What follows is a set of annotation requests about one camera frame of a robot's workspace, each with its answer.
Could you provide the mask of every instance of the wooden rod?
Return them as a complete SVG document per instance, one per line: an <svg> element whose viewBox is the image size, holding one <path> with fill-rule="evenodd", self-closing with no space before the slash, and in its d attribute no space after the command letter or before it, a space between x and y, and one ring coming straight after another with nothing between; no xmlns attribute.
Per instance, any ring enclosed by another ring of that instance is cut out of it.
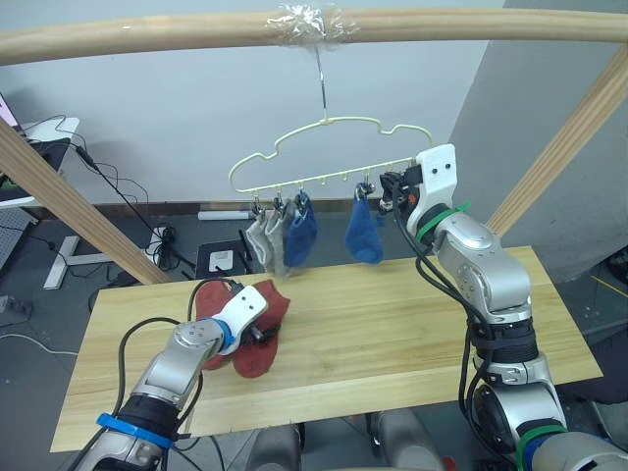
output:
<svg viewBox="0 0 628 471"><path fill-rule="evenodd" d="M286 12L219 13L107 20L0 33L0 65L128 52L268 46L287 30ZM628 42L628 15L524 9L398 8L325 11L334 41L544 39ZM287 22L287 29L293 24Z"/></svg>
<svg viewBox="0 0 628 471"><path fill-rule="evenodd" d="M506 196L488 225L503 236L628 96L628 45L610 60L578 107Z"/></svg>
<svg viewBox="0 0 628 471"><path fill-rule="evenodd" d="M0 169L60 220L145 285L170 279L118 228L63 180L4 120Z"/></svg>

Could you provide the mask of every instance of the sock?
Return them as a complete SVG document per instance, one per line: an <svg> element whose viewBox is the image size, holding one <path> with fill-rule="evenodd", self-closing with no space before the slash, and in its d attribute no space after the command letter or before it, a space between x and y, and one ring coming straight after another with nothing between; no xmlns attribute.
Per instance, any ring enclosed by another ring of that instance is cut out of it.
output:
<svg viewBox="0 0 628 471"><path fill-rule="evenodd" d="M314 219L312 201L307 198L304 203L304 214L297 215L288 228L284 263L289 267L302 265L314 246L317 233L318 226Z"/></svg>
<svg viewBox="0 0 628 471"><path fill-rule="evenodd" d="M380 263L384 258L382 243L371 219L366 198L353 199L351 219L344 236L344 246L359 262L375 264Z"/></svg>
<svg viewBox="0 0 628 471"><path fill-rule="evenodd" d="M218 314L233 297L223 282L206 283L196 293L196 320L206 319ZM220 368L230 356L216 355L203 363L203 370Z"/></svg>
<svg viewBox="0 0 628 471"><path fill-rule="evenodd" d="M268 216L264 234L273 247L273 269L279 278L286 278L290 269L284 264L284 219L280 211Z"/></svg>
<svg viewBox="0 0 628 471"><path fill-rule="evenodd" d="M273 247L266 237L265 230L268 219L266 213L260 213L255 222L246 230L246 238L250 242L259 263L264 266L266 272L273 272Z"/></svg>
<svg viewBox="0 0 628 471"><path fill-rule="evenodd" d="M268 309L256 321L255 327L265 331L282 323L288 311L290 300L279 294L272 280L256 283L255 287L268 302ZM234 352L234 368L243 378L258 378L271 369L279 335L258 345L242 345Z"/></svg>

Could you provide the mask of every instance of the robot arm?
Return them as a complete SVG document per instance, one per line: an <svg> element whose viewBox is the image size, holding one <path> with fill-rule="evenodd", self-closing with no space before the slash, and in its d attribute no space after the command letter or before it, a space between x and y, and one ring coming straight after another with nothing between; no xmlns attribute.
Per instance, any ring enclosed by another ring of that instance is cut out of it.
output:
<svg viewBox="0 0 628 471"><path fill-rule="evenodd" d="M236 350L244 330L267 308L259 291L246 287L218 315L178 324L116 417L99 417L103 432L73 469L156 469L164 450L177 439L179 414L202 363Z"/></svg>
<svg viewBox="0 0 628 471"><path fill-rule="evenodd" d="M437 255L474 308L473 363L480 370L491 360L482 369L484 384L473 395L485 441L501 454L527 451L524 469L625 469L628 456L618 448L585 434L566 433L547 359L537 347L528 274L503 250L495 233L461 208L452 208L457 184L453 145L421 152L415 164L403 175L382 176L380 207L390 211L396 198L410 236ZM569 444L577 448L567 450ZM600 457L600 466L591 467Z"/></svg>

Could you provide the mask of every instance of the clothes hanger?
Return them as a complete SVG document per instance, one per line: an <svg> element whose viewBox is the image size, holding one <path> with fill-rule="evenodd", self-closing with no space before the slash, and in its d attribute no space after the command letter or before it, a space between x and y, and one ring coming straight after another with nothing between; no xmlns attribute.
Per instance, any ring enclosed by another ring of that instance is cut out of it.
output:
<svg viewBox="0 0 628 471"><path fill-rule="evenodd" d="M272 183L272 184L266 184L263 186L256 186L256 187L251 187L251 188L238 188L236 187L236 185L234 184L234 175L236 174L236 171L241 168L244 164L246 164L247 162L250 162L251 160L254 159L263 159L266 161L272 160L274 158L276 158L277 156L280 155L281 153L281 146L282 143L284 141L286 141L287 139L298 135L302 132L307 132L322 126L329 126L329 125L333 125L333 124L337 124L337 123L344 123L344 122L365 122L365 123L373 123L377 126L377 132L381 135L392 135L395 132L397 132L398 130L411 130L411 131L419 131L422 132L423 134L425 134L428 138L428 141L430 144L433 143L433 139L432 139L432 134L426 130L425 128L422 128L420 126L414 126L414 125L395 125L393 126L390 130L386 130L384 128L384 125L382 124L382 122L376 118L369 118L369 117L365 117L365 116L338 116L338 117L332 117L330 118L328 116L327 113L327 94L325 92L325 78L323 75L323 68L321 66L321 58L320 58L320 54L319 54L319 50L318 47L316 47L314 49L315 54L316 54L316 63L318 66L318 72L319 72L319 78L321 81L321 93L322 93L322 97L323 97L323 119L320 121L317 121L316 123L312 123L310 125L306 125L303 126L301 128L298 128L294 131L290 131L284 135L282 135L281 137L279 137L276 141L275 141L275 151L272 154L263 154L261 152L255 152L247 157L244 157L243 159L239 160L238 162L235 163L235 165L229 170L229 184L231 185L232 189L237 191L238 193L253 193L253 194L258 194L259 191L263 191L263 190L267 190L267 189L274 189L278 192L281 192L281 188L284 186L290 186L290 185L297 185L299 189L303 189L303 185L307 182L315 182L318 181L321 184L325 184L327 182L327 179L333 178L333 177L340 177L342 176L342 179L344 181L348 180L348 176L349 174L353 174L353 173L357 173L357 172L370 172L372 169L377 169L377 168L381 168L381 167L391 167L395 164L400 164L400 163L404 163L404 162L411 162L414 157L406 157L404 159L397 159L397 160L392 160L389 162L383 162L381 164L374 164L374 165L368 165L368 166L364 166L364 167L357 167L354 169L347 169L347 170L342 170L340 172L333 172L331 174L324 174L324 175L317 175L315 177L308 177L305 179L299 179L299 180L293 180L293 181L289 181L289 182L281 182L281 183Z"/></svg>

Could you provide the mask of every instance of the gray floor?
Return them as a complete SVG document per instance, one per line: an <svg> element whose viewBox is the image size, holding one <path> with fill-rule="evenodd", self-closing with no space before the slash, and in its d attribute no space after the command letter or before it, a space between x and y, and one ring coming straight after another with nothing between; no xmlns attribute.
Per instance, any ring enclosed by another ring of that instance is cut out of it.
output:
<svg viewBox="0 0 628 471"><path fill-rule="evenodd" d="M352 259L343 246L347 215L319 214L318 221L319 242L308 260L308 266L351 263ZM195 216L152 218L153 224L164 222L178 229L176 247L192 260L196 258L199 244L236 238L236 230L250 224L199 222ZM114 220L114 223L138 245L143 246L150 239L148 231L135 219L121 218ZM58 221L42 222L29 233L50 239L57 246L64 236L73 234ZM386 258L411 255L392 221L387 221L387 225L381 229L381 238ZM83 244L80 250L88 253L90 247ZM67 275L61 289L44 290L42 286L54 257L55 254L44 243L31 238L23 239L0 274L0 294L10 294L31 301L34 313L28 322L0 328L0 335L26 334L44 341L50 347L77 351L89 319L87 298L107 283L106 268L101 268L87 279ZM120 271L115 266L110 268L113 275ZM91 267L75 268L79 274L90 270ZM600 341L619 329L625 329L628 319L628 298L601 286L591 278L592 275L612 281L603 267L596 267L591 273L557 286L589 343ZM172 276L175 280L183 279L178 271ZM72 373L74 358L47 354L20 339L0 340L0 358L2 468L65 470L72 453L49 453L48 449ZM591 415L582 404L570 403L566 404L566 408L573 429L591 432L596 430ZM455 403L417 407L415 412L432 435L438 451L443 456L452 457L458 469L472 469L472 460L485 456L471 437ZM624 417L628 418L625 407L615 412L617 414L626 414ZM218 437L230 470L243 469L255 433L243 432ZM218 469L216 451L208 439L201 439L186 454L203 470ZM375 458L371 454L362 416L307 424L304 470L383 464L381 458ZM172 453L170 469L184 471L192 468Z"/></svg>

